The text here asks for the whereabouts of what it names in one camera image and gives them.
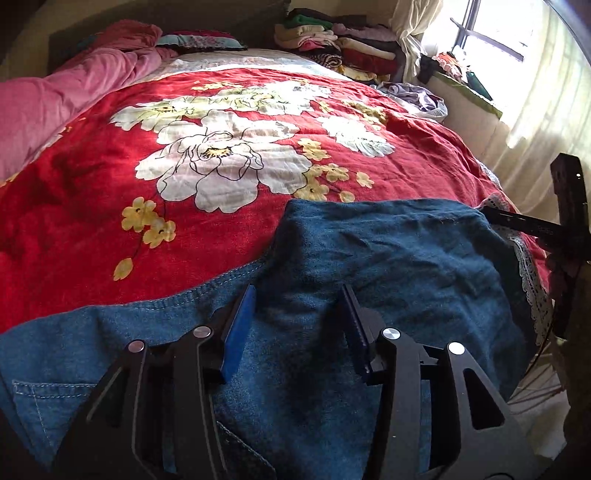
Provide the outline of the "red floral bedspread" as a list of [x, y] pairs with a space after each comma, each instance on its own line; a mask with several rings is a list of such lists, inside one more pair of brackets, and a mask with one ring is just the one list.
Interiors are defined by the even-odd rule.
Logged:
[[259, 257], [293, 199], [506, 210], [452, 130], [269, 50], [194, 54], [104, 96], [1, 174], [1, 327], [167, 297]]

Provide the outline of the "white bag of clothes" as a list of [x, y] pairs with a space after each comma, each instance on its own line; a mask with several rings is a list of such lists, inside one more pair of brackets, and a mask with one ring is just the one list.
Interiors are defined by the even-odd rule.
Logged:
[[445, 100], [423, 86], [383, 82], [376, 89], [418, 118], [442, 123], [448, 117]]

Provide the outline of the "clutter on window sill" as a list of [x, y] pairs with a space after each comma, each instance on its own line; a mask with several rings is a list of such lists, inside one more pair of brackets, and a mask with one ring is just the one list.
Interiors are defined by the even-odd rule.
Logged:
[[493, 98], [482, 82], [471, 70], [463, 67], [451, 52], [438, 53], [434, 57], [421, 56], [417, 80], [427, 85], [432, 77], [455, 88], [487, 113], [502, 118], [503, 112], [493, 105]]

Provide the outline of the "floral pillow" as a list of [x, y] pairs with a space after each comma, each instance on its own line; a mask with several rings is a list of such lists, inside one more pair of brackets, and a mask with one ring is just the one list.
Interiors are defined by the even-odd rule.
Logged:
[[182, 51], [243, 51], [247, 47], [228, 32], [214, 30], [176, 31], [161, 36], [157, 47]]

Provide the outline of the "stack of folded clothes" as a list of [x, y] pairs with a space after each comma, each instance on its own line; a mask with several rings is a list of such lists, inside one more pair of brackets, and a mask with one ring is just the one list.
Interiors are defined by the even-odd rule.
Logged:
[[280, 49], [303, 56], [349, 79], [366, 83], [399, 81], [405, 53], [398, 36], [383, 24], [370, 24], [365, 15], [329, 16], [294, 8], [274, 26]]

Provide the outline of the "cream curtain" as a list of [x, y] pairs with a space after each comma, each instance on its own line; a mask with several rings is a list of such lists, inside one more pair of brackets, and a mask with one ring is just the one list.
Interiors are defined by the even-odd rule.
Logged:
[[545, 2], [536, 42], [522, 63], [500, 54], [470, 59], [455, 46], [457, 28], [449, 16], [459, 14], [466, 1], [396, 1], [389, 25], [407, 55], [406, 79], [422, 84], [421, 56], [444, 52], [478, 77], [503, 112], [501, 119], [437, 77], [423, 85], [443, 97], [445, 125], [493, 171], [518, 209], [555, 220], [551, 162], [560, 153], [572, 154], [590, 172], [590, 63], [572, 30]]

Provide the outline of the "dark grey headboard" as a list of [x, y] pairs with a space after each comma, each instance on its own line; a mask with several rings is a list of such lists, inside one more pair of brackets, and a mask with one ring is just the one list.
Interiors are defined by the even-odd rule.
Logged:
[[56, 70], [75, 55], [80, 42], [119, 20], [158, 26], [163, 33], [181, 30], [228, 32], [249, 47], [263, 48], [273, 40], [276, 23], [287, 16], [290, 3], [256, 1], [129, 1], [63, 27], [49, 36], [48, 70]]

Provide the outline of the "window with dark frame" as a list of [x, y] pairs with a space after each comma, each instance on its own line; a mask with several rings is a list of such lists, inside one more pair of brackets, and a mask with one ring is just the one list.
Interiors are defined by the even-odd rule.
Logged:
[[500, 54], [522, 63], [546, 14], [545, 1], [466, 1], [449, 21], [457, 28], [455, 46], [470, 59]]

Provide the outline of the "blue denim lace-trimmed pants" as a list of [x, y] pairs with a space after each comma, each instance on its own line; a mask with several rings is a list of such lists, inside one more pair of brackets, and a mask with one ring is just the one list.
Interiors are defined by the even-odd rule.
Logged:
[[329, 316], [349, 284], [415, 341], [465, 345], [504, 396], [537, 350], [543, 296], [525, 243], [476, 209], [439, 199], [288, 202], [262, 258], [179, 294], [88, 306], [1, 337], [1, 408], [49, 464], [69, 424], [124, 346], [176, 340], [256, 287], [238, 372], [215, 398], [230, 471], [245, 479], [358, 479], [380, 391], [353, 371]]

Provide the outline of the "pink crumpled duvet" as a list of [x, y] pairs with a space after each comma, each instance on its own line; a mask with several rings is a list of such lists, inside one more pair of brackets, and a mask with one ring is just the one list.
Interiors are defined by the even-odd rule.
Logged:
[[105, 95], [155, 71], [177, 53], [161, 47], [162, 30], [135, 20], [106, 27], [54, 73], [1, 83], [1, 178], [34, 161], [47, 143]]

